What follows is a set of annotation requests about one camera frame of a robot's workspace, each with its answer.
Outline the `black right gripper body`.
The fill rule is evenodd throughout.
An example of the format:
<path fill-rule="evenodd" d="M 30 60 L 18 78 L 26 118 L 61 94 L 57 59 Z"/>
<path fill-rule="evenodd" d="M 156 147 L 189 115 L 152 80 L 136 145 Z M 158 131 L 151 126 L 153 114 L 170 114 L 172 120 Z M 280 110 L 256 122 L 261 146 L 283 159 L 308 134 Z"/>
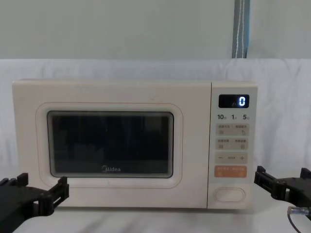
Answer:
<path fill-rule="evenodd" d="M 310 178 L 285 178 L 280 179 L 281 201 L 297 207 L 311 206 L 311 179 Z"/>

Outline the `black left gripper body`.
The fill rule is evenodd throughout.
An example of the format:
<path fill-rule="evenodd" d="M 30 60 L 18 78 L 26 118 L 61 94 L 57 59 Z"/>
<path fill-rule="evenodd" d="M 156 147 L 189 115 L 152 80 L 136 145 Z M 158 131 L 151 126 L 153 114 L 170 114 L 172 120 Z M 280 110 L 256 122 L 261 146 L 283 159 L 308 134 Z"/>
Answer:
<path fill-rule="evenodd" d="M 12 233 L 24 221 L 40 216 L 38 204 L 46 191 L 34 187 L 0 187 L 0 231 Z"/>

